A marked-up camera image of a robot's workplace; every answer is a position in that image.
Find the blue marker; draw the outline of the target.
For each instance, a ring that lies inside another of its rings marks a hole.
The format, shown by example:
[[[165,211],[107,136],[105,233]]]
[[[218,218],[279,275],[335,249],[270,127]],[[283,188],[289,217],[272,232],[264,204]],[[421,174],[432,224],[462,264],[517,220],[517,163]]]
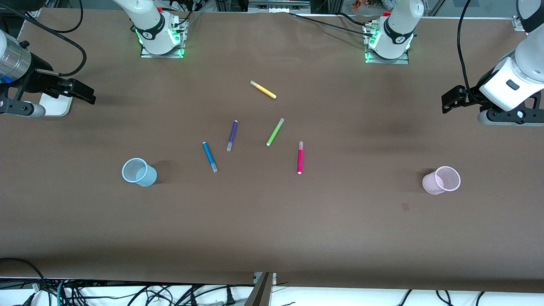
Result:
[[[203,143],[202,143],[202,147],[203,147],[204,152],[205,152],[205,154],[206,154],[207,160],[208,160],[208,162],[209,162],[209,164],[210,164],[210,166],[211,166],[211,168],[212,168],[212,171],[213,171],[214,173],[216,173],[216,172],[218,171],[218,168],[217,168],[217,166],[216,166],[215,159],[214,159],[214,157],[213,157],[213,155],[212,155],[212,151],[211,151],[211,149],[210,149],[208,143],[207,143],[207,142],[203,142]]]

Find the white desk lamp stand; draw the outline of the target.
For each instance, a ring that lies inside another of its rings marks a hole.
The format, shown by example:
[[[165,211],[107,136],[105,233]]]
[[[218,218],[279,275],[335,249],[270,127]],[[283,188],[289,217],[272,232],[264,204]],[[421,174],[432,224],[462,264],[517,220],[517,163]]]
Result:
[[[72,101],[73,97],[59,95],[57,98],[54,98],[46,93],[42,93],[39,104],[45,109],[46,117],[63,117],[68,114]]]

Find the pink plastic cup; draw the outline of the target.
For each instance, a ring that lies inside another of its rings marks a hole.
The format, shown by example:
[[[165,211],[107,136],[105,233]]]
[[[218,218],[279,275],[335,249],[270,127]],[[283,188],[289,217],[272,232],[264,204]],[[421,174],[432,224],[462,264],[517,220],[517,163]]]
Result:
[[[441,166],[422,180],[424,190],[433,195],[453,192],[461,185],[460,174],[449,166]]]

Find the blue plastic cup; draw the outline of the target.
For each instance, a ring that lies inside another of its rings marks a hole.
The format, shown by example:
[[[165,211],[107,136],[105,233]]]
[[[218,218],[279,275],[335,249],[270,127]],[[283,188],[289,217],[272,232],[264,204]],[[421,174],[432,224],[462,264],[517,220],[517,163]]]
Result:
[[[121,169],[122,177],[126,182],[149,187],[157,180],[157,171],[141,158],[129,159]]]

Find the purple marker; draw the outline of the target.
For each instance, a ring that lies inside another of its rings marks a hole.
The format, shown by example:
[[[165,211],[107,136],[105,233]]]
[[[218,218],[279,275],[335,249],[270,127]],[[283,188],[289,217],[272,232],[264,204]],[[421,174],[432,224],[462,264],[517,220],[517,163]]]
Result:
[[[234,120],[233,124],[232,124],[232,127],[231,127],[231,130],[230,130],[230,134],[229,134],[229,141],[227,142],[227,147],[226,147],[227,152],[230,152],[232,150],[232,146],[233,146],[233,142],[234,142],[234,139],[235,139],[235,136],[236,136],[237,128],[238,128],[238,121]]]

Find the green marker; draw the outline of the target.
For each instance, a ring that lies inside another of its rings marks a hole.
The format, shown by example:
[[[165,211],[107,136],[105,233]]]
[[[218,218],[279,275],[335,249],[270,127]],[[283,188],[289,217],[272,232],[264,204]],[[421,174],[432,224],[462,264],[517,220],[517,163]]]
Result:
[[[284,118],[280,118],[280,120],[278,121],[278,123],[276,124],[274,130],[272,131],[272,133],[270,134],[270,137],[267,139],[266,141],[266,146],[267,147],[270,147],[270,145],[272,145],[272,142],[274,141],[274,139],[276,138],[280,128],[282,127],[284,123]]]

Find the yellow marker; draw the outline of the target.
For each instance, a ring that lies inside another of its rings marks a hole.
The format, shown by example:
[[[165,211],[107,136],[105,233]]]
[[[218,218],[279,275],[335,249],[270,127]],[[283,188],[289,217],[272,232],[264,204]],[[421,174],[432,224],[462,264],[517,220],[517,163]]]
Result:
[[[257,82],[255,81],[250,81],[250,84],[255,87],[256,89],[258,89],[259,91],[261,91],[262,93],[264,93],[265,95],[267,95],[268,97],[272,98],[272,99],[276,99],[277,98],[277,95],[275,95],[274,93],[272,93],[272,91],[266,89],[264,86],[258,84]]]

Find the brown table cover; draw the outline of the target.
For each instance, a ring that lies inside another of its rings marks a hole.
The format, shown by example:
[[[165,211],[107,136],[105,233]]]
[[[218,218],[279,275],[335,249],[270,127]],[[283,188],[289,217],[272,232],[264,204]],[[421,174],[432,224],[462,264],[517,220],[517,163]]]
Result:
[[[51,278],[544,292],[544,127],[441,112],[456,28],[420,21],[409,64],[384,65],[291,15],[203,13],[185,58],[144,59],[123,11],[88,10],[70,37],[96,103],[0,115],[0,257]],[[154,184],[124,180],[132,158]],[[461,185],[429,194],[441,166]]]

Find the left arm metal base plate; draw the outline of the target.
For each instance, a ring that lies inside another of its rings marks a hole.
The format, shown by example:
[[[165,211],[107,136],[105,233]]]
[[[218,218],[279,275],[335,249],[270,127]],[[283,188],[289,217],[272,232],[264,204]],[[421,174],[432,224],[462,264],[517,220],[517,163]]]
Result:
[[[371,48],[371,43],[375,43],[376,40],[380,38],[380,31],[378,29],[378,24],[375,23],[365,23],[362,26],[363,33],[371,34],[371,37],[365,37],[363,39],[365,43],[365,62],[366,63],[376,63],[376,64],[397,64],[397,65],[407,65],[409,64],[408,49],[405,49],[403,54],[395,59],[386,59]]]

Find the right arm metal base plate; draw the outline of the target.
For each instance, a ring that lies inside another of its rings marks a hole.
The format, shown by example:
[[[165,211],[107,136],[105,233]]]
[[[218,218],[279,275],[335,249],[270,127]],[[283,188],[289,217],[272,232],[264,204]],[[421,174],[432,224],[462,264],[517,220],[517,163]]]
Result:
[[[155,34],[137,29],[142,45],[142,58],[183,58],[188,34],[188,21],[172,15],[162,30]]]

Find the aluminium frame rail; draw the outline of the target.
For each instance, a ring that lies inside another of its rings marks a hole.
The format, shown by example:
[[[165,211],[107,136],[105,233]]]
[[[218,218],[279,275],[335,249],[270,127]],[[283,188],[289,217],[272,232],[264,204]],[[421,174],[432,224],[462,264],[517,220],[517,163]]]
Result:
[[[310,14],[310,0],[248,0],[248,12],[293,12]]]

